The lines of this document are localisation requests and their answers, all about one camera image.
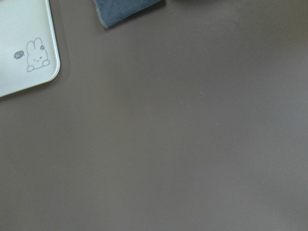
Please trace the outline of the cream rabbit tray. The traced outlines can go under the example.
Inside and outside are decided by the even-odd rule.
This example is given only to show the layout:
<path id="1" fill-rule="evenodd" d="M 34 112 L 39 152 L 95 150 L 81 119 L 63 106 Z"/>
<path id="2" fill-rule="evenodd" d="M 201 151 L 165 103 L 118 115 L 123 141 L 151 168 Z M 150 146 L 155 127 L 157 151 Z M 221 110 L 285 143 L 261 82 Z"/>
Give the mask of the cream rabbit tray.
<path id="1" fill-rule="evenodd" d="M 0 2 L 0 95 L 53 80 L 60 57 L 48 0 Z"/>

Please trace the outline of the grey folded cloth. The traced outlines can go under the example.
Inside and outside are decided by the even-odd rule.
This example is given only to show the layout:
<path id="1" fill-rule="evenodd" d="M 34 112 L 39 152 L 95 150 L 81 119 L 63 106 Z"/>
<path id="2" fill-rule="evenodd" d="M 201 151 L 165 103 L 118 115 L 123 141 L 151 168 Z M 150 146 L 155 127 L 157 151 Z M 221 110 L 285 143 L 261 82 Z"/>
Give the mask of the grey folded cloth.
<path id="1" fill-rule="evenodd" d="M 99 20 L 104 28 L 110 28 L 160 2 L 160 0 L 94 0 Z"/>

